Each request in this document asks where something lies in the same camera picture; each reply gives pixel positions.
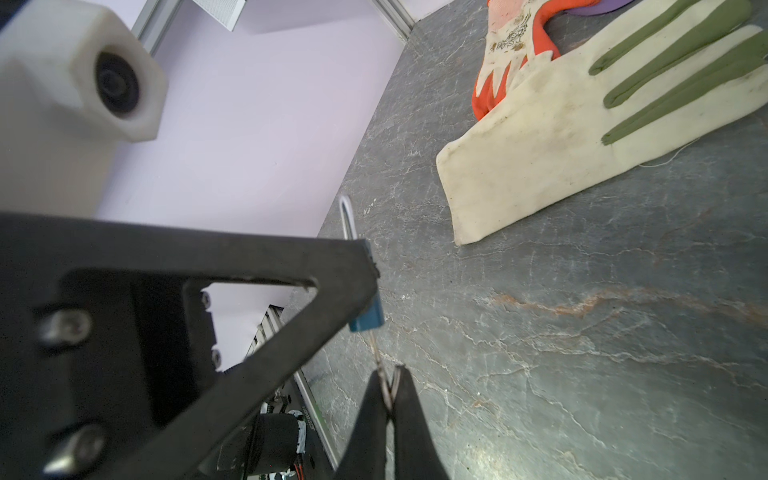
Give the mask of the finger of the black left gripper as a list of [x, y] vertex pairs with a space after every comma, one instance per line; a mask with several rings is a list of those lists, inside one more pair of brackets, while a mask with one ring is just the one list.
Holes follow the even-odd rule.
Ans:
[[[2, 477], [184, 477], [354, 318], [361, 258], [343, 240], [3, 214]], [[214, 283], [316, 294], [221, 374]]]

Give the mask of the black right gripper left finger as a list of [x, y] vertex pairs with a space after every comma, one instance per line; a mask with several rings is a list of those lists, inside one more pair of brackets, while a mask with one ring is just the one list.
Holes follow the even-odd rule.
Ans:
[[369, 378], [346, 451], [335, 471], [335, 480], [384, 480], [386, 430], [389, 416], [380, 377]]

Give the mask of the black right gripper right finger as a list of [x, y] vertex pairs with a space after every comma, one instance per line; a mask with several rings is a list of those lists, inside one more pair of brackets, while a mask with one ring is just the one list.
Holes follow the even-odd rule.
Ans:
[[431, 438], [413, 377], [404, 365], [395, 369], [392, 395], [395, 478], [448, 480]]

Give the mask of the small blue padlock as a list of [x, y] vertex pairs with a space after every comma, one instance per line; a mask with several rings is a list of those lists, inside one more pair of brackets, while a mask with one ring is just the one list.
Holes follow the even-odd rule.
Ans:
[[341, 195], [339, 197], [338, 209], [344, 239], [350, 241], [358, 249], [358, 253], [362, 255], [361, 273], [363, 276], [359, 291], [361, 296], [357, 300], [359, 311], [354, 314], [354, 318], [350, 321], [349, 330], [353, 333], [371, 332], [383, 327], [385, 324], [385, 316], [377, 285], [377, 271], [373, 264], [371, 247], [369, 242], [359, 235], [352, 201], [349, 196]]

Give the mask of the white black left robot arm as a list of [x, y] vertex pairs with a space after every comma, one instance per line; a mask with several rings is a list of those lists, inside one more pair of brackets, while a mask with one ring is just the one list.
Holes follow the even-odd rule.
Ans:
[[[242, 479], [291, 469], [309, 421], [279, 389], [372, 301], [368, 246], [5, 214], [1, 475]], [[206, 289], [314, 289], [242, 364]]]

